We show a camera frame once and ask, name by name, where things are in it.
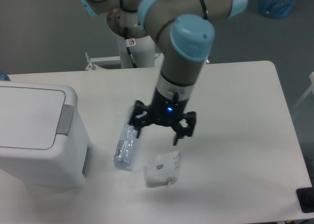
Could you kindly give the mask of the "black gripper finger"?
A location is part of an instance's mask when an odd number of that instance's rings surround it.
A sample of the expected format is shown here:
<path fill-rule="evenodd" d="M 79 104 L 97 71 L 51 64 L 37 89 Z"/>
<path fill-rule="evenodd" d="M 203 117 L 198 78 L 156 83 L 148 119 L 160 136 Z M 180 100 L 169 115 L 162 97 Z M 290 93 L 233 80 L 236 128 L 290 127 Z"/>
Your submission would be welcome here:
<path fill-rule="evenodd" d="M 129 125 L 136 131 L 136 138 L 140 137 L 141 129 L 150 125 L 151 107 L 145 105 L 142 101 L 136 100 L 129 118 Z"/>
<path fill-rule="evenodd" d="M 186 112 L 175 119 L 171 123 L 171 128 L 176 133 L 173 138 L 173 145 L 177 145 L 179 139 L 183 139 L 185 136 L 191 137 L 196 125 L 196 112 Z"/>

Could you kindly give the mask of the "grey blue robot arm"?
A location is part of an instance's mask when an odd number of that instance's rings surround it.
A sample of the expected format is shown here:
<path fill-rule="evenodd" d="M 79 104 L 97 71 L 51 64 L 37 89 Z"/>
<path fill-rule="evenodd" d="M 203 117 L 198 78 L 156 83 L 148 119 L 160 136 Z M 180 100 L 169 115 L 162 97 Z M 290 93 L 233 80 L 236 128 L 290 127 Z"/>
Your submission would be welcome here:
<path fill-rule="evenodd" d="M 164 55 L 150 105 L 136 101 L 129 124 L 137 131 L 156 124 L 175 131 L 174 142 L 193 135 L 196 112 L 185 112 L 215 38 L 214 21 L 231 18 L 248 0 L 81 0 L 90 16 L 122 9 Z"/>

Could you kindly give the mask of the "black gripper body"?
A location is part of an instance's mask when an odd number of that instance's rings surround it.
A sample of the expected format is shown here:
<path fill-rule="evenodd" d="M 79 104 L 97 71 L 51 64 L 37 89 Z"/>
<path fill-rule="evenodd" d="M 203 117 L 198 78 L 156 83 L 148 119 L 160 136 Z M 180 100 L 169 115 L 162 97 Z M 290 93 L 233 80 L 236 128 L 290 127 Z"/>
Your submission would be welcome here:
<path fill-rule="evenodd" d="M 190 112 L 184 113 L 187 103 L 188 98 L 179 100 L 177 92 L 169 99 L 155 89 L 147 112 L 147 126 L 155 124 L 164 127 L 183 127 L 181 121 L 185 120 L 186 127 L 190 127 Z"/>

